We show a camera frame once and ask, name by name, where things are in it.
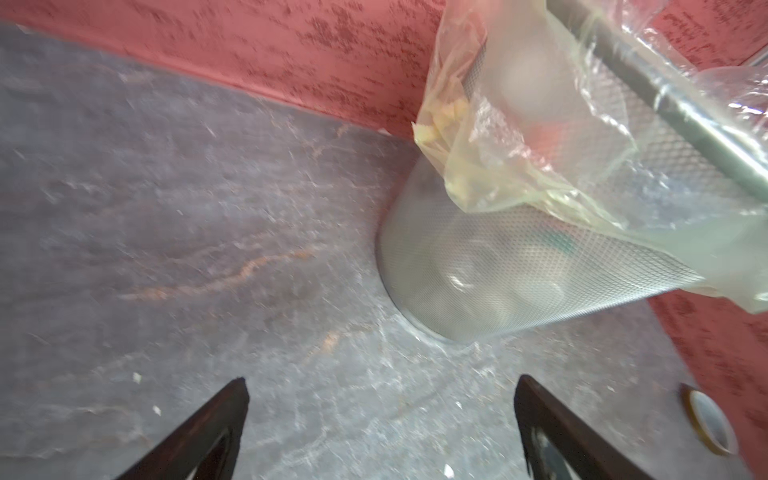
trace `gray floor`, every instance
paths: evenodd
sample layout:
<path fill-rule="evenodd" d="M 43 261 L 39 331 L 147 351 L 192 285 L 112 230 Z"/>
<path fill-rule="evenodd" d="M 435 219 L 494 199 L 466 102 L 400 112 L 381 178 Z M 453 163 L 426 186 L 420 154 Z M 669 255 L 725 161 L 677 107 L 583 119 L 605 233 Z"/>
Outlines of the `gray floor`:
<path fill-rule="evenodd" d="M 112 478 L 235 376 L 236 478 L 527 478 L 524 372 L 656 478 L 749 477 L 646 303 L 414 336 L 373 257 L 405 141 L 11 25 L 0 108 L 3 478 Z"/>

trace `pink wall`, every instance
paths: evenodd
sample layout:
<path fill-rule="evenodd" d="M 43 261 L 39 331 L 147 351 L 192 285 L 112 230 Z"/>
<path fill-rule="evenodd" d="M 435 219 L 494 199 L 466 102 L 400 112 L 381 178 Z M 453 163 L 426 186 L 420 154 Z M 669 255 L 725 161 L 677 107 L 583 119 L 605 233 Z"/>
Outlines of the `pink wall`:
<path fill-rule="evenodd" d="M 410 137 L 444 3 L 0 0 L 0 16 Z M 768 43 L 768 0 L 671 0 L 657 26 L 694 63 L 734 65 Z"/>
<path fill-rule="evenodd" d="M 0 17 L 410 137 L 444 0 L 0 0 Z M 768 43 L 768 0 L 670 0 L 655 25 L 694 64 Z M 768 316 L 653 299 L 697 380 L 768 478 Z"/>
<path fill-rule="evenodd" d="M 701 388 L 728 416 L 756 478 L 768 478 L 768 313 L 688 292 L 649 299 Z"/>

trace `plastic wrap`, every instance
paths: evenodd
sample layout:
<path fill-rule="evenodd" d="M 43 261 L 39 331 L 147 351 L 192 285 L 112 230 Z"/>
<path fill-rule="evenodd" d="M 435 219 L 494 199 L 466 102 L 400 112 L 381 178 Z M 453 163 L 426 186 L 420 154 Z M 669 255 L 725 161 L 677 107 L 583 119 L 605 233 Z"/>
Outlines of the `plastic wrap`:
<path fill-rule="evenodd" d="M 648 27 L 659 2 L 587 5 L 596 27 L 577 34 L 553 14 L 561 4 L 448 1 L 414 135 L 451 199 L 465 212 L 530 204 L 667 253 L 768 310 L 765 70 L 697 74 Z M 648 83 L 619 78 L 601 48 L 638 55 Z M 746 145 L 736 166 L 702 153 L 723 136 Z"/>

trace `plastic bag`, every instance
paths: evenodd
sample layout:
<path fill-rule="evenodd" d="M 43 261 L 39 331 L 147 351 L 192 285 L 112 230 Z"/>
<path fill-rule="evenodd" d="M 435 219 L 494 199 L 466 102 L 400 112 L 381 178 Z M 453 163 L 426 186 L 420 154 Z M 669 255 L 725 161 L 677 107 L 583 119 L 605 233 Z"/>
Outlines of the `plastic bag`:
<path fill-rule="evenodd" d="M 564 22 L 574 6 L 588 13 L 578 34 Z M 693 99 L 684 107 L 715 111 L 707 138 L 725 132 L 746 143 L 759 188 L 760 171 L 768 171 L 765 71 L 696 74 L 648 28 L 661 7 L 449 0 L 415 142 L 466 212 L 530 204 L 670 254 L 746 310 L 768 310 L 766 197 L 703 157 L 697 139 L 679 132 L 685 119 L 680 126 L 664 117 L 681 95 Z M 650 65 L 654 74 L 641 87 L 655 97 L 619 78 L 605 51 Z"/>

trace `clear plastic bag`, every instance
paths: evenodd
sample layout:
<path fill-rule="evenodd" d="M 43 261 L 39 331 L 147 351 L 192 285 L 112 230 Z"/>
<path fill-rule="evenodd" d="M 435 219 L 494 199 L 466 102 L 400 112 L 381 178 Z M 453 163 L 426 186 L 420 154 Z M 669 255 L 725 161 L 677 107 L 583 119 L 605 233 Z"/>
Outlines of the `clear plastic bag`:
<path fill-rule="evenodd" d="M 659 2 L 588 5 L 587 23 L 613 25 L 612 38 L 631 37 L 627 51 L 664 73 L 649 103 L 600 58 L 604 32 L 575 35 L 552 5 L 448 1 L 414 135 L 451 199 L 465 212 L 530 204 L 670 254 L 746 310 L 768 310 L 765 197 L 662 115 L 681 91 L 717 111 L 712 135 L 746 142 L 759 176 L 766 71 L 697 74 L 648 27 Z"/>

